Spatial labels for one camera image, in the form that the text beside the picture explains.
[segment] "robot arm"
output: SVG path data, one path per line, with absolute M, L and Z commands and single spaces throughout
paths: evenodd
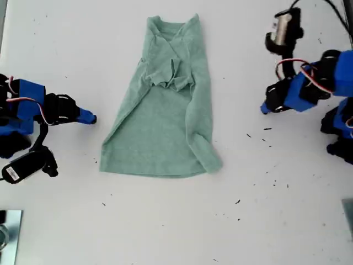
M 16 184 L 42 169 L 50 177 L 58 175 L 52 152 L 42 143 L 48 127 L 62 123 L 94 124 L 97 116 L 76 105 L 68 95 L 47 94 L 45 87 L 23 79 L 11 80 L 0 75 L 0 157 L 10 158 L 30 147 L 26 137 L 33 133 L 34 121 L 40 124 L 40 134 L 27 154 L 2 169 L 2 179 Z

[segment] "metal part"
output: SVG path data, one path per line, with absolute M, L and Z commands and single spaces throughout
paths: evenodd
M 6 211 L 6 220 L 3 225 L 0 225 L 0 233 L 5 232 L 8 235 L 8 240 L 7 244 L 0 251 L 0 265 L 15 265 L 21 216 L 21 210 Z
M 278 23 L 277 23 L 275 44 L 284 46 L 286 45 L 285 41 L 286 41 L 288 23 L 289 21 L 292 20 L 292 15 L 290 13 L 287 13 L 287 14 L 278 16 L 277 19 L 278 19 Z
M 9 242 L 9 231 L 7 230 L 6 226 L 0 225 L 0 251 L 3 250 L 7 243 Z

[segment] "black cable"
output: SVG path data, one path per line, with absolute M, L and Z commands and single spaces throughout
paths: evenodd
M 299 0 L 295 0 L 289 9 L 292 9 L 296 5 L 296 3 L 298 3 L 298 2 L 299 2 Z
M 339 20 L 341 21 L 341 24 L 343 25 L 343 27 L 345 28 L 345 30 L 348 32 L 348 34 L 353 38 L 352 34 L 350 33 L 349 31 L 349 27 L 348 25 L 346 24 L 346 22 L 344 21 L 344 19 L 342 18 L 340 12 L 337 10 L 337 7 L 330 1 L 330 0 L 323 0 L 325 1 L 326 3 L 328 3 L 331 8 L 333 9 L 333 11 L 336 13 L 337 17 L 339 18 Z M 292 9 L 297 3 L 299 2 L 299 0 L 295 0 L 290 9 Z

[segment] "cable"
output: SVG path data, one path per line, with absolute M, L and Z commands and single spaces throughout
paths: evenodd
M 331 91 L 331 90 L 329 90 L 329 89 L 323 87 L 323 86 L 320 85 L 317 81 L 315 81 L 315 80 L 313 79 L 313 76 L 310 76 L 310 74 L 304 69 L 303 66 L 301 66 L 300 68 L 301 68 L 300 71 L 302 72 L 302 74 L 303 74 L 307 79 L 309 79 L 310 82 L 312 82 L 314 86 L 316 86 L 317 88 L 319 88 L 319 89 L 320 89 L 321 91 L 323 91 L 323 92 L 326 92 L 326 93 L 329 93 L 329 94 L 333 94 L 334 91 Z
M 39 107 L 40 114 L 42 115 L 44 122 L 45 122 L 47 125 L 49 125 L 49 126 L 54 125 L 54 123 L 48 123 L 48 121 L 45 119 L 45 115 L 44 115 L 44 112 L 43 112 L 43 107 L 42 107 L 42 105 L 41 105 L 38 101 L 36 101 L 35 99 L 27 98 L 27 97 L 23 97 L 23 98 L 9 98 L 9 99 L 6 99 L 6 102 L 17 102 L 17 101 L 24 101 L 24 100 L 32 101 L 32 102 L 37 103 L 37 104 L 38 104 L 38 107 Z
M 314 71 L 313 71 L 313 69 L 315 69 L 315 66 L 312 65 L 311 63 L 309 63 L 308 61 L 303 60 L 303 59 L 300 59 L 300 58 L 283 59 L 283 60 L 281 60 L 281 61 L 279 61 L 279 62 L 277 63 L 275 72 L 276 72 L 276 75 L 277 75 L 277 77 L 278 77 L 279 80 L 283 80 L 283 78 L 282 78 L 282 77 L 279 75 L 279 73 L 278 73 L 278 67 L 279 67 L 282 63 L 284 63 L 284 62 L 303 62 L 302 66 L 301 66 L 301 70 L 300 70 L 300 71 L 303 73 L 303 75 L 304 75 L 307 79 L 309 79 L 310 82 L 311 82 L 314 86 L 316 86 L 318 89 L 320 89 L 321 91 L 324 91 L 324 92 L 329 93 L 329 94 L 332 94 L 332 93 L 333 93 L 333 91 L 331 91 L 331 90 L 329 90 L 329 89 L 323 87 L 323 86 L 320 85 L 316 80 L 314 80 Z M 311 68 L 312 68 L 311 75 L 304 69 L 304 65 L 310 65 L 310 66 L 311 66 Z
M 298 2 L 299 2 L 299 0 L 295 0 L 289 9 L 292 9 Z
M 11 93 L 17 95 L 17 93 L 15 91 L 13 91 L 12 87 L 11 87 L 11 83 L 13 81 L 13 76 L 10 76 L 9 80 L 8 80 L 8 85 L 9 85 L 9 89 L 11 91 Z
M 346 21 L 344 21 L 344 19 L 342 18 L 340 12 L 337 10 L 337 7 L 331 2 L 331 0 L 323 0 L 323 1 L 325 1 L 326 3 L 328 3 L 328 4 L 331 6 L 331 8 L 332 8 L 333 11 L 335 12 L 336 16 L 338 17 L 338 19 L 341 21 L 341 24 L 343 25 L 343 27 L 345 28 L 345 30 L 348 32 L 348 34 L 351 36 L 351 38 L 353 38 L 352 34 L 351 34 L 350 31 L 349 31 L 349 27 L 348 27 Z M 295 1 L 292 3 L 290 9 L 292 9 L 298 2 L 299 2 L 299 0 L 295 0 Z

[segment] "red and white wire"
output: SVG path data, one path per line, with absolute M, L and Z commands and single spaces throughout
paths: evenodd
M 49 126 L 54 125 L 53 123 L 49 123 L 49 122 L 46 120 L 42 105 L 41 105 L 38 101 L 36 101 L 35 99 L 27 98 L 27 97 L 9 98 L 9 99 L 6 99 L 6 102 L 17 102 L 17 101 L 24 101 L 24 100 L 32 101 L 32 102 L 37 103 L 37 104 L 38 104 L 38 107 L 39 107 L 40 114 L 41 114 L 41 116 L 43 117 L 44 122 L 45 122 L 47 125 L 49 125 Z
M 290 58 L 290 59 L 283 59 L 283 60 L 279 61 L 279 62 L 277 63 L 277 65 L 276 65 L 276 70 L 275 70 L 276 75 L 277 75 L 277 77 L 278 77 L 279 80 L 283 80 L 283 78 L 279 75 L 279 73 L 278 73 L 278 68 L 279 68 L 279 66 L 280 66 L 282 63 L 284 63 L 284 62 L 302 62 L 303 64 L 301 65 L 301 69 L 300 69 L 300 71 L 302 72 L 302 74 L 303 74 L 314 86 L 316 86 L 317 88 L 319 88 L 321 91 L 324 91 L 324 92 L 329 93 L 329 94 L 332 94 L 332 93 L 333 93 L 333 91 L 331 91 L 331 90 L 325 88 L 324 86 L 320 85 L 320 84 L 314 79 L 314 71 L 313 71 L 313 69 L 312 69 L 311 75 L 304 69 L 303 65 L 310 65 L 310 66 L 313 67 L 313 68 L 314 68 L 314 66 L 313 66 L 311 63 L 309 63 L 308 61 L 303 60 L 303 59 L 301 59 L 301 58 Z
M 11 93 L 17 95 L 17 93 L 15 91 L 13 91 L 13 89 L 12 89 L 12 86 L 11 86 L 12 81 L 13 81 L 13 76 L 10 76 L 10 78 L 8 79 L 9 89 L 10 89 Z

